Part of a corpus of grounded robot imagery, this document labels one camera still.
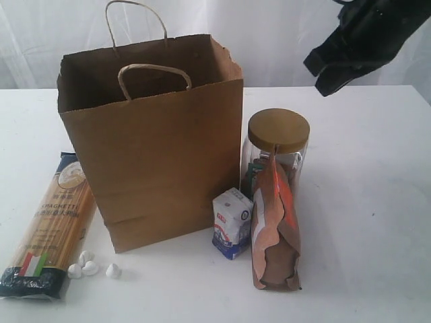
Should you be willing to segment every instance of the white candy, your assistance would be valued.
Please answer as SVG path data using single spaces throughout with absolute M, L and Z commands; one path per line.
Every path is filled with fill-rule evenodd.
M 93 259 L 94 259 L 94 253 L 92 253 L 91 251 L 88 251 L 88 250 L 84 250 L 79 255 L 78 265 L 80 265 L 81 267 L 84 267 L 86 265 L 87 261 L 90 261 Z
M 85 276 L 95 275 L 99 271 L 99 265 L 94 261 L 87 261 L 86 265 L 82 268 L 82 273 Z
M 121 269 L 116 264 L 110 264 L 106 270 L 106 276 L 109 278 L 117 279 L 121 275 Z
M 71 264 L 67 269 L 67 276 L 70 279 L 79 279 L 82 276 L 82 269 L 78 264 Z

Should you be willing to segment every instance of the jar lid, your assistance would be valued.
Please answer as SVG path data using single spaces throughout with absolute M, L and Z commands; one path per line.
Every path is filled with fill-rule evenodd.
M 248 139 L 266 152 L 277 145 L 278 153 L 295 153 L 306 145 L 309 135 L 308 121 L 290 110 L 262 110 L 248 122 Z

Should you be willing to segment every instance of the white backdrop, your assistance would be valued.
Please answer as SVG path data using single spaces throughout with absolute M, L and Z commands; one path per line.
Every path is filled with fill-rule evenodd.
M 64 54 L 110 46 L 108 0 L 0 0 L 0 88 L 55 87 Z M 140 0 L 169 37 L 210 33 L 228 47 L 246 86 L 314 85 L 302 64 L 338 25 L 331 0 Z M 118 44 L 161 38 L 154 15 L 134 5 L 109 9 Z M 431 23 L 386 67 L 352 84 L 412 84 L 431 102 Z

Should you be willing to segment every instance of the brown paper pouch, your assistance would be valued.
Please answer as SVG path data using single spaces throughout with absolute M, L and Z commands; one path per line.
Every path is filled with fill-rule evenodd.
M 300 234 L 292 192 L 272 153 L 258 174 L 251 227 L 253 283 L 258 289 L 300 288 Z

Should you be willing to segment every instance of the white carton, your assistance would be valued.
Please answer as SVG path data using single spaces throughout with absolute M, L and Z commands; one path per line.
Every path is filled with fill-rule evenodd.
M 213 245 L 226 258 L 235 259 L 250 243 L 253 202 L 236 188 L 213 200 Z

